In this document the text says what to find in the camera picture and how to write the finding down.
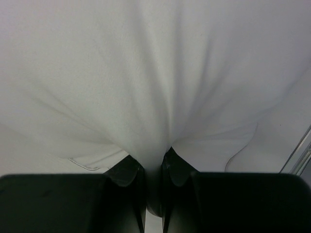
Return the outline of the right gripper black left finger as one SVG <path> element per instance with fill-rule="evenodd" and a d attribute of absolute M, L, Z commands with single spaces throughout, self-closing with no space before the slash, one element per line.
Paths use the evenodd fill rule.
<path fill-rule="evenodd" d="M 127 156 L 103 174 L 15 174 L 0 179 L 3 233 L 142 233 L 143 167 Z"/>

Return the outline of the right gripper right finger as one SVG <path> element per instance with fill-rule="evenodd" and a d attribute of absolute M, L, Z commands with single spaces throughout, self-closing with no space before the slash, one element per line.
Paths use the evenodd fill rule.
<path fill-rule="evenodd" d="M 311 190 L 286 173 L 200 172 L 169 150 L 162 162 L 166 233 L 308 233 Z"/>

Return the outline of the white pillow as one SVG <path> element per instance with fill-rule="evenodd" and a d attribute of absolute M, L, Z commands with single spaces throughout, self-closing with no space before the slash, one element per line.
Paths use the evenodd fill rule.
<path fill-rule="evenodd" d="M 221 171 L 311 65 L 308 0 L 3 0 L 0 122 L 90 169 Z"/>

